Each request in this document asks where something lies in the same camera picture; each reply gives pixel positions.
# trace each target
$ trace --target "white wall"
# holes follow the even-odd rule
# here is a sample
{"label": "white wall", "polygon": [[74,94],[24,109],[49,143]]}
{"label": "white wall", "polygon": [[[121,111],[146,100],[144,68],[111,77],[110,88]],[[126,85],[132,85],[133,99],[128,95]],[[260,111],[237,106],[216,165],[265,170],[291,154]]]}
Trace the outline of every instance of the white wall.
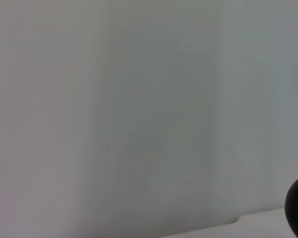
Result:
{"label": "white wall", "polygon": [[0,1],[0,238],[214,226],[297,177],[298,0]]}

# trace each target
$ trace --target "white table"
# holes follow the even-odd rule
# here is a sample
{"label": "white table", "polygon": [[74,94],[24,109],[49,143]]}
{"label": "white table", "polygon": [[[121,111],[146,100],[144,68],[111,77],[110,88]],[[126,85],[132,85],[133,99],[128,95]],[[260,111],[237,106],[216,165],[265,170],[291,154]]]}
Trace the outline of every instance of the white table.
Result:
{"label": "white table", "polygon": [[284,209],[242,216],[236,223],[164,238],[296,238]]}

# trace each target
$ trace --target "white surface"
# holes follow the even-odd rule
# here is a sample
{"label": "white surface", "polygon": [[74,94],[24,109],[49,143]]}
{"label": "white surface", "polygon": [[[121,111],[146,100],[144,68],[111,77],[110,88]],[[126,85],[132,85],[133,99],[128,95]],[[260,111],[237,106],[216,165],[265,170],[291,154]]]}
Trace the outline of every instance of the white surface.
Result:
{"label": "white surface", "polygon": [[296,238],[284,209],[242,216],[236,223],[164,238]]}
{"label": "white surface", "polygon": [[0,238],[152,238],[281,207],[298,0],[0,0]]}

